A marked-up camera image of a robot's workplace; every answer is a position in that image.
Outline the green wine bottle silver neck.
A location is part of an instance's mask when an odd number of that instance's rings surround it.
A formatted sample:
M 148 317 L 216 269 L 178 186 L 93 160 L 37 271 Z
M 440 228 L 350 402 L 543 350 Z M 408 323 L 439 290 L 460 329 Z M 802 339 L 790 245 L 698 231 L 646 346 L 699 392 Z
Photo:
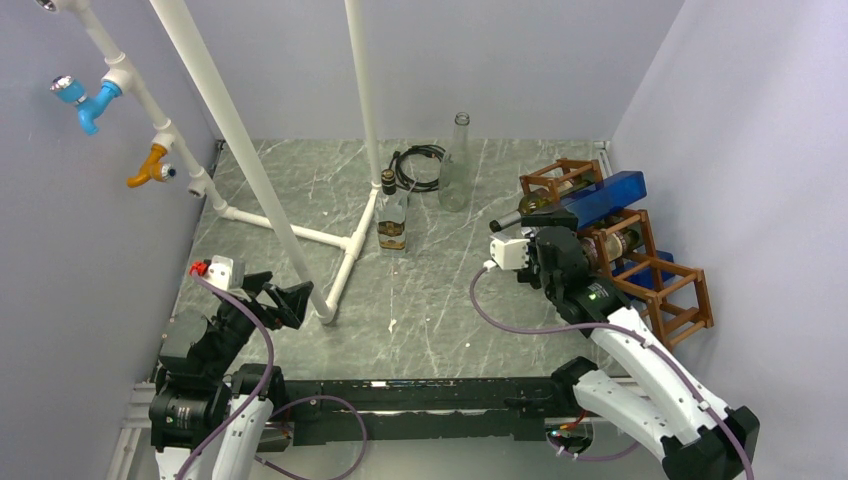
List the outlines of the green wine bottle silver neck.
M 602 258 L 595 240 L 591 237 L 584 237 L 580 239 L 580 243 L 590 267 L 597 269 Z M 633 251 L 643 244 L 642 234 L 635 228 L 625 228 L 608 234 L 606 240 L 603 242 L 604 250 L 610 261 L 622 257 L 625 253 Z

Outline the tall blue liquid bottle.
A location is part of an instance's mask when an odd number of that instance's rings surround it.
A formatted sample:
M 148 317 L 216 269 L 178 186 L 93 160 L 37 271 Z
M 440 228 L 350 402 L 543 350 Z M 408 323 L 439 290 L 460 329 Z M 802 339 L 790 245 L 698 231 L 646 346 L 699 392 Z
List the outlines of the tall blue liquid bottle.
M 579 219 L 578 230 L 621 211 L 647 195 L 644 174 L 641 171 L 621 171 L 600 182 L 567 194 L 556 203 L 544 208 L 561 207 Z

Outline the blue clear bottle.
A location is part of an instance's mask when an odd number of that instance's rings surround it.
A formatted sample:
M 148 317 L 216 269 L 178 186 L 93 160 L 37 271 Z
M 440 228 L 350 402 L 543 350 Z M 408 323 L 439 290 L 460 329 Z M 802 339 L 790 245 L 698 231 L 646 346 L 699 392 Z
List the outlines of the blue clear bottle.
M 658 250 L 657 254 L 658 254 L 658 257 L 661 260 L 665 260 L 665 261 L 669 261 L 669 262 L 674 261 L 674 256 L 670 252 Z M 635 263 L 633 261 L 625 261 L 624 264 L 621 267 L 617 267 L 617 268 L 613 269 L 612 274 L 613 275 L 619 275 L 619 274 L 623 273 L 624 271 L 626 271 L 627 269 L 630 269 L 634 266 L 635 266 Z M 667 282 L 674 277 L 674 274 L 671 273 L 671 272 L 668 272 L 668 271 L 661 270 L 660 274 L 661 274 L 661 278 L 662 278 L 663 282 Z M 634 273 L 633 275 L 631 275 L 628 278 L 628 281 L 630 283 L 637 285 L 637 286 L 648 288 L 648 289 L 653 289 L 655 287 L 653 270 L 651 268 L 646 268 L 644 270 L 641 270 L 640 272 Z

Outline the tall clear glass bottle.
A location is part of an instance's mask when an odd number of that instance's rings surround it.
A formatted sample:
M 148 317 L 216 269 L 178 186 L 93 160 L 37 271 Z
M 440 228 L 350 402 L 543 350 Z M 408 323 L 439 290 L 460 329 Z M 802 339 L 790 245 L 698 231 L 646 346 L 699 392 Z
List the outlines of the tall clear glass bottle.
M 438 200 L 440 206 L 449 212 L 462 211 L 471 198 L 469 125 L 470 115 L 467 112 L 456 114 L 452 138 L 440 165 Z

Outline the clear square liquor bottle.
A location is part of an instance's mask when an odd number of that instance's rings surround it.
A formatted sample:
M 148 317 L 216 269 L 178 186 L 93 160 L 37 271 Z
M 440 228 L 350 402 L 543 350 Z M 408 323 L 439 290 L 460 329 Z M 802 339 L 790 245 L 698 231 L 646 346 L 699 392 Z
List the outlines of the clear square liquor bottle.
M 383 253 L 405 253 L 407 206 L 407 192 L 398 187 L 395 171 L 384 169 L 381 172 L 381 187 L 376 200 L 378 245 Z

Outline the dark green wine bottle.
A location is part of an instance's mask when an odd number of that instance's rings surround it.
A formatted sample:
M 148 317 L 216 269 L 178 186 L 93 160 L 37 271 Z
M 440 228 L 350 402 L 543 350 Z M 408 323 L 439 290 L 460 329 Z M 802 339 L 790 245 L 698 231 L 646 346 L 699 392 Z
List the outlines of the dark green wine bottle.
M 511 211 L 504 216 L 489 222 L 489 229 L 492 233 L 501 232 L 513 225 L 519 224 L 521 219 L 536 210 L 551 205 L 559 201 L 560 193 L 556 191 L 552 193 L 546 188 L 538 188 L 526 193 L 519 201 L 516 210 Z

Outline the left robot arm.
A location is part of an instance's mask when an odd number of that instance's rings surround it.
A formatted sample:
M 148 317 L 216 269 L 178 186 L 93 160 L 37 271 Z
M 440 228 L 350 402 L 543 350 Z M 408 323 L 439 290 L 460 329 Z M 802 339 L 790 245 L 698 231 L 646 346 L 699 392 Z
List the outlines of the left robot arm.
M 266 422 L 285 411 L 289 395 L 270 361 L 228 369 L 254 332 L 299 329 L 314 285 L 281 288 L 269 271 L 231 281 L 196 265 L 191 274 L 219 305 L 212 316 L 185 310 L 166 330 L 148 409 L 159 475 L 245 479 Z

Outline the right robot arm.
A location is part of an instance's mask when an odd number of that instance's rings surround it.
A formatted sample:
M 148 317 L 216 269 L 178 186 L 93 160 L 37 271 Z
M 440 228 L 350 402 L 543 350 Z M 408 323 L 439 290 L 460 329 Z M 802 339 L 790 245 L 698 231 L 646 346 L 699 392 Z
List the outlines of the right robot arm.
M 585 358 L 570 361 L 551 388 L 557 411 L 596 413 L 650 451 L 669 479 L 754 476 L 760 422 L 747 407 L 733 409 L 703 386 L 643 323 L 628 297 L 594 273 L 575 229 L 561 209 L 524 217 L 529 234 L 526 274 L 567 325 L 609 353 L 644 395 L 623 389 Z

